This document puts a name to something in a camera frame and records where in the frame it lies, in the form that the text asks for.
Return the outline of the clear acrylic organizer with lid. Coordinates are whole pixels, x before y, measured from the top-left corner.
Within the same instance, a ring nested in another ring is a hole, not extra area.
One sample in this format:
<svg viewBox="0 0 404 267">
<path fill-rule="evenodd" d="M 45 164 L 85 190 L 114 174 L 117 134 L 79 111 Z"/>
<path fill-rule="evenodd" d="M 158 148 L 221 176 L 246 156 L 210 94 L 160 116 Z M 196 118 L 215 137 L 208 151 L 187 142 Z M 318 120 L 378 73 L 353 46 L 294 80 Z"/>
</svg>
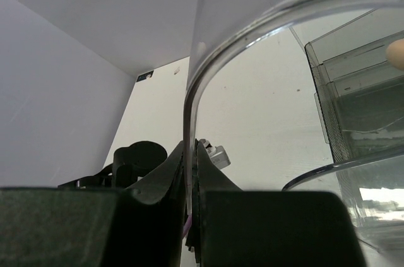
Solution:
<svg viewBox="0 0 404 267">
<path fill-rule="evenodd" d="M 184 104 L 241 190 L 214 266 L 403 265 L 403 0 L 198 0 Z"/>
</svg>

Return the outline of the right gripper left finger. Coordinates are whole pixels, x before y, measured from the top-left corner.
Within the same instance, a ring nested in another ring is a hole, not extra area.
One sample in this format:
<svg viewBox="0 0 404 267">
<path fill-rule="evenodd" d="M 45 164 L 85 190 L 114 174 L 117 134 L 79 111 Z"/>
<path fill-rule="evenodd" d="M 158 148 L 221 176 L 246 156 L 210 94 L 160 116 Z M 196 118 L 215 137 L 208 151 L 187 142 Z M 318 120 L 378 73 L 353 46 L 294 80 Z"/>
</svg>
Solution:
<svg viewBox="0 0 404 267">
<path fill-rule="evenodd" d="M 102 266 L 179 266 L 185 214 L 184 145 L 119 193 Z"/>
</svg>

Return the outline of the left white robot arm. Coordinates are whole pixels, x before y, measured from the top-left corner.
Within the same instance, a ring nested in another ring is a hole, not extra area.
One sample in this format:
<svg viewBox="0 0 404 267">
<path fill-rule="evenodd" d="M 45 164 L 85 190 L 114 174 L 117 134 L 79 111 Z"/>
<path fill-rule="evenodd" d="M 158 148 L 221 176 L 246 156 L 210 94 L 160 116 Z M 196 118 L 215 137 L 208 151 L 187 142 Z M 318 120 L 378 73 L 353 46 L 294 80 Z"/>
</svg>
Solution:
<svg viewBox="0 0 404 267">
<path fill-rule="evenodd" d="M 120 147 L 113 162 L 95 175 L 61 184 L 59 189 L 126 188 L 143 178 L 168 157 L 166 149 L 152 141 L 139 141 Z"/>
</svg>

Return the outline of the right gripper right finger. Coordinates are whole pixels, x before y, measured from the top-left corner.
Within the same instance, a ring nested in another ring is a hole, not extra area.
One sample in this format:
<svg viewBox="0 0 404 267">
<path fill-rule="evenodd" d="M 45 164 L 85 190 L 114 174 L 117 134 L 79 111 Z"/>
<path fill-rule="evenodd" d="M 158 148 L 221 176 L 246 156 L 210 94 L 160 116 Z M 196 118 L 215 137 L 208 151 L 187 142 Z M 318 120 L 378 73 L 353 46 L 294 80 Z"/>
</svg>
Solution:
<svg viewBox="0 0 404 267">
<path fill-rule="evenodd" d="M 197 266 L 214 266 L 219 257 L 224 224 L 219 206 L 226 192 L 237 192 L 237 187 L 210 160 L 203 144 L 198 140 L 192 161 L 192 212 L 186 218 L 186 246 L 193 251 Z"/>
</svg>

